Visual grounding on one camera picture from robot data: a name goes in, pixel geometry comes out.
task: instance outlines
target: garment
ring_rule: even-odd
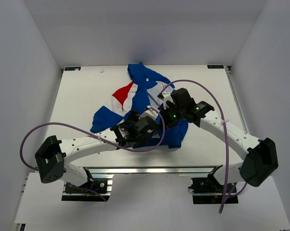
[[[146,68],[143,63],[129,64],[128,73],[132,82],[127,86],[118,89],[109,100],[94,115],[92,128],[94,133],[101,132],[113,127],[122,120],[126,121],[131,110],[136,110],[142,114],[148,105],[159,108],[163,101],[157,97],[161,90],[170,83],[169,79]],[[167,87],[166,91],[172,92],[174,85]],[[169,148],[181,147],[188,129],[188,122],[181,121],[178,126],[165,131],[165,136],[161,145],[168,145]],[[160,138],[152,138],[149,143],[142,143],[141,146],[153,146],[159,142]]]

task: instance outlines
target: cable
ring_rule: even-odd
[[[100,193],[98,193],[98,192],[96,192],[95,190],[92,190],[92,189],[85,189],[85,188],[80,188],[80,187],[77,187],[77,186],[75,186],[75,185],[73,185],[73,184],[71,184],[71,183],[68,183],[67,182],[67,184],[70,186],[70,187],[72,187],[72,188],[75,188],[75,189],[80,189],[80,190],[83,190],[83,191],[87,191],[87,192],[91,192],[91,193],[93,193],[93,194],[96,194],[97,196],[99,196],[100,198],[102,198],[102,200],[104,200],[104,201],[107,201]]]
[[[241,192],[243,192],[243,190],[246,188],[246,186],[247,186],[247,182],[245,182],[244,186],[242,187],[242,189],[241,189],[239,192],[237,192],[237,193],[234,194],[234,195],[229,196],[229,198],[232,198],[232,197],[238,196]]]
[[[92,137],[92,138],[95,138],[95,139],[97,139],[97,140],[101,140],[101,141],[103,141],[103,142],[105,142],[105,143],[108,143],[108,144],[113,145],[113,146],[115,146],[115,147],[117,147],[117,148],[120,148],[120,149],[127,150],[127,151],[129,151],[129,152],[134,152],[134,153],[145,153],[145,152],[152,151],[153,149],[157,148],[157,147],[162,143],[162,141],[163,141],[163,139],[164,139],[164,136],[165,136],[165,122],[164,122],[164,119],[163,119],[163,117],[162,117],[162,115],[160,114],[160,112],[159,112],[158,109],[156,109],[156,108],[154,108],[154,107],[151,107],[151,106],[150,106],[150,109],[154,110],[154,111],[155,111],[155,112],[160,116],[161,121],[162,121],[162,126],[163,126],[162,137],[161,137],[160,141],[159,141],[159,142],[158,142],[154,147],[152,147],[152,148],[144,149],[144,150],[135,150],[135,149],[125,148],[125,147],[122,147],[122,146],[120,146],[120,145],[118,145],[118,144],[116,144],[116,143],[113,143],[113,142],[109,141],[109,140],[106,140],[106,139],[104,139],[104,138],[99,138],[99,137],[98,137],[97,135],[95,135],[95,134],[92,134],[92,133],[90,133],[90,132],[88,132],[88,131],[85,131],[85,130],[83,130],[83,129],[80,129],[80,128],[77,128],[77,127],[74,127],[74,126],[72,126],[72,125],[65,124],[65,123],[59,123],[59,122],[49,122],[49,123],[40,124],[40,125],[34,127],[33,129],[31,129],[31,130],[30,130],[30,131],[29,131],[29,132],[24,136],[24,138],[23,138],[23,140],[22,140],[22,143],[21,143],[21,146],[20,146],[20,158],[21,158],[21,161],[22,161],[23,164],[26,165],[27,167],[29,167],[29,168],[31,168],[31,169],[33,169],[33,170],[38,171],[37,168],[30,166],[30,165],[29,165],[29,164],[24,160],[24,157],[23,157],[23,146],[24,146],[25,141],[27,140],[28,136],[29,136],[32,132],[34,132],[34,131],[37,130],[38,128],[41,128],[41,127],[44,127],[44,126],[48,126],[48,125],[60,125],[60,126],[64,126],[64,127],[68,127],[68,128],[72,128],[72,129],[74,129],[74,130],[77,130],[77,131],[83,132],[84,134],[89,135],[89,136]]]
[[[230,190],[230,192],[228,193],[228,195],[231,195],[232,193],[233,193],[233,191],[235,190],[235,187],[234,188],[232,188],[231,190]],[[199,193],[194,193],[193,192],[193,189],[188,189],[188,192],[190,193],[190,194],[192,194],[193,196],[199,196],[200,194]]]
[[[179,80],[175,80],[170,82],[169,84],[167,84],[162,91],[160,92],[160,94],[171,84],[177,83],[177,82],[190,82],[190,83],[195,83],[198,86],[202,87],[206,92],[209,93],[209,95],[211,95],[211,97],[213,98],[213,100],[215,101],[220,113],[221,113],[221,119],[225,121],[225,117],[224,117],[224,113],[222,110],[221,105],[219,104],[219,102],[217,101],[216,97],[202,84],[193,81],[193,80],[189,80],[189,79],[179,79]],[[224,135],[225,135],[225,145],[226,145],[226,169],[225,169],[225,181],[224,181],[224,188],[223,188],[223,196],[222,196],[222,203],[221,206],[218,210],[219,214],[221,214],[223,212],[223,208],[224,208],[224,204],[227,200],[226,198],[226,193],[227,193],[227,184],[228,184],[228,170],[229,170],[229,141],[228,141],[228,134],[227,134],[227,127],[226,127],[226,123],[223,123],[223,127],[224,127]]]
[[[231,190],[229,191],[229,193],[227,194],[227,196],[225,198],[225,202],[231,196],[231,194],[235,190],[236,186],[237,186],[237,183],[234,183],[234,185],[232,186]]]

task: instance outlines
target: cable tie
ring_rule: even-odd
[[[222,124],[229,122],[229,119],[221,120]]]
[[[100,134],[98,135],[97,140],[100,141],[100,145],[102,145],[101,135]]]

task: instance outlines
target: red stripe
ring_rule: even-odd
[[[127,95],[129,94],[129,91],[132,86],[133,86],[133,81],[129,83],[129,85],[126,85],[125,87],[118,89],[113,94],[113,96],[121,103],[122,109],[123,109],[124,102],[127,99]]]

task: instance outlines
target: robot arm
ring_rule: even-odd
[[[155,123],[158,114],[146,110],[143,114],[132,111],[129,122],[121,123],[97,134],[102,140],[90,136],[69,140],[57,140],[56,136],[46,138],[35,154],[42,183],[63,180],[82,188],[91,188],[92,177],[85,167],[71,164],[79,158],[99,154],[105,151],[115,151],[118,147],[130,148],[142,141],[149,141],[157,132],[159,124]]]
[[[195,103],[184,88],[172,93],[163,92],[159,98],[164,101],[164,108],[160,113],[169,128],[185,119],[225,142],[223,127],[225,121],[222,121],[211,105],[203,101]],[[229,166],[228,182],[245,181],[258,187],[278,168],[275,143],[269,138],[261,140],[251,136],[230,122],[227,122],[227,133],[229,146],[243,160]],[[223,185],[225,169],[225,166],[216,167],[208,177],[216,184]]]

